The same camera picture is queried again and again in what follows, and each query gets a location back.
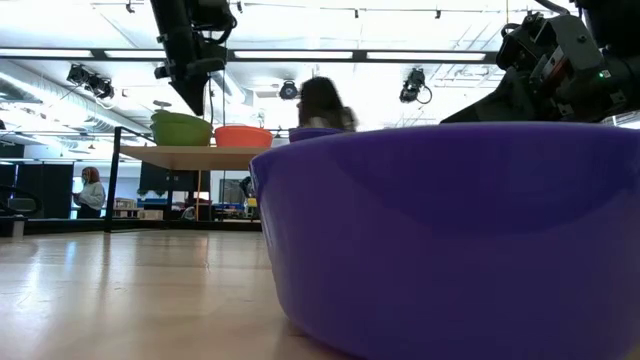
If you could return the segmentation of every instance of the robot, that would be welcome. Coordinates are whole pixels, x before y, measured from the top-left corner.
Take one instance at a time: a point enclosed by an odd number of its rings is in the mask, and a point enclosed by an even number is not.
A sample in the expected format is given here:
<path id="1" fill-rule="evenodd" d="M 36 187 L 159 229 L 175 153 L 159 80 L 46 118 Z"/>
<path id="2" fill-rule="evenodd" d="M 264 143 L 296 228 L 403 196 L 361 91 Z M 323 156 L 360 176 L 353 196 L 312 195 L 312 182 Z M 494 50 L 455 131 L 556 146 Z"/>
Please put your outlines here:
<path id="1" fill-rule="evenodd" d="M 496 64 L 506 75 L 484 99 L 442 121 L 565 121 L 596 123 L 640 109 L 638 0 L 570 0 L 580 17 L 549 0 L 560 15 L 528 15 L 507 24 Z M 209 73 L 226 65 L 222 44 L 237 25 L 226 0 L 152 0 L 164 46 L 156 77 L 171 85 L 197 115 Z M 222 32 L 217 39 L 204 33 Z"/>

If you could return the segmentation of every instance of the bowl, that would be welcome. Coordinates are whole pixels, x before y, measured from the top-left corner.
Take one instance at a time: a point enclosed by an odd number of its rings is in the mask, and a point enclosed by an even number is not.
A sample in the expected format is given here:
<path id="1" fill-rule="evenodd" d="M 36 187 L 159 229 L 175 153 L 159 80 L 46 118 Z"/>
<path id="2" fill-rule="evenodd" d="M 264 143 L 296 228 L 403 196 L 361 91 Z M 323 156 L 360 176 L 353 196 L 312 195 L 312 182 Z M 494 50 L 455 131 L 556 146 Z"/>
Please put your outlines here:
<path id="1" fill-rule="evenodd" d="M 639 344 L 636 130 L 382 130 L 272 149 L 251 171 L 280 304 L 321 342 L 374 360 Z"/>
<path id="2" fill-rule="evenodd" d="M 297 128 L 289 130 L 289 141 L 296 142 L 307 139 L 314 139 L 320 136 L 341 134 L 344 131 L 332 128 Z"/>
<path id="3" fill-rule="evenodd" d="M 214 136 L 218 147 L 271 147 L 273 135 L 265 129 L 231 125 L 216 129 Z"/>
<path id="4" fill-rule="evenodd" d="M 150 126 L 156 144 L 159 146 L 209 146 L 211 143 L 211 125 L 197 117 L 176 114 L 156 113 Z"/>

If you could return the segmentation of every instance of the green bowl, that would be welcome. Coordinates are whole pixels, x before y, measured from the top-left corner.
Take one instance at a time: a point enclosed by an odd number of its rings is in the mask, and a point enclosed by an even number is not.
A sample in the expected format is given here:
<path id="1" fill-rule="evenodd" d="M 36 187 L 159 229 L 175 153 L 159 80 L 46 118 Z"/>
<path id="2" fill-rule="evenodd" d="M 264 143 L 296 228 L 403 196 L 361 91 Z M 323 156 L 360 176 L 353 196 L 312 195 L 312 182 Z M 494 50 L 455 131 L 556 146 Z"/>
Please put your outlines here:
<path id="1" fill-rule="evenodd" d="M 151 125 L 156 144 L 158 146 L 209 146 L 213 128 L 208 122 L 198 120 L 156 121 Z"/>

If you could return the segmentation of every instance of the ceiling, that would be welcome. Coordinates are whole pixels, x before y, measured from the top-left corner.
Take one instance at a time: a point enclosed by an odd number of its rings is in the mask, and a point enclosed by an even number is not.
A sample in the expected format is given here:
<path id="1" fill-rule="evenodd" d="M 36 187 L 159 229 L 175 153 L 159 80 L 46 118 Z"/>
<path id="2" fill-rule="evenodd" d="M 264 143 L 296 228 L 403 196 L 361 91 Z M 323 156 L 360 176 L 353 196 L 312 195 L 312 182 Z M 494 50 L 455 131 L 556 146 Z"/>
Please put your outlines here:
<path id="1" fill-rule="evenodd" d="M 149 1 L 32 0 L 0 2 L 0 47 L 157 48 L 158 36 Z M 522 21 L 527 10 L 540 10 L 533 0 L 237 0 L 231 6 L 238 20 L 230 49 L 403 49 L 497 51 L 506 22 Z M 436 9 L 442 14 L 436 19 Z M 67 82 L 70 62 L 12 60 L 15 64 L 90 99 Z M 157 80 L 159 63 L 82 62 L 113 80 L 116 96 L 110 111 L 148 126 L 158 106 L 191 113 L 168 85 Z M 433 91 L 428 105 L 401 104 L 398 96 L 408 72 L 421 67 Z M 216 121 L 254 124 L 264 114 L 265 127 L 297 125 L 294 101 L 273 95 L 284 80 L 298 84 L 312 75 L 328 76 L 346 105 L 357 114 L 360 130 L 438 123 L 491 92 L 504 74 L 492 65 L 411 65 L 331 63 L 230 63 L 230 78 L 259 94 L 253 105 L 214 97 Z M 211 116 L 205 106 L 205 116 Z"/>

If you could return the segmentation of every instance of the person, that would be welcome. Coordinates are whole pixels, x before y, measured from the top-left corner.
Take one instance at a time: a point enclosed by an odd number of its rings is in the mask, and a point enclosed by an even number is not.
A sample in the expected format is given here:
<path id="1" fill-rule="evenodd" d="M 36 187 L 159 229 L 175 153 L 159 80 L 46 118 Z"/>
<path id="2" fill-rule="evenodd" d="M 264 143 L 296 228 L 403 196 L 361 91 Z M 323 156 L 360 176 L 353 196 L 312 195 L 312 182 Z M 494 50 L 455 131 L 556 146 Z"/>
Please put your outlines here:
<path id="1" fill-rule="evenodd" d="M 82 170 L 82 192 L 73 194 L 73 202 L 80 206 L 78 219 L 99 219 L 104 205 L 104 187 L 100 183 L 100 173 L 94 167 Z"/>
<path id="2" fill-rule="evenodd" d="M 298 118 L 300 127 L 356 131 L 353 111 L 342 105 L 335 85 L 326 77 L 314 77 L 302 84 Z"/>

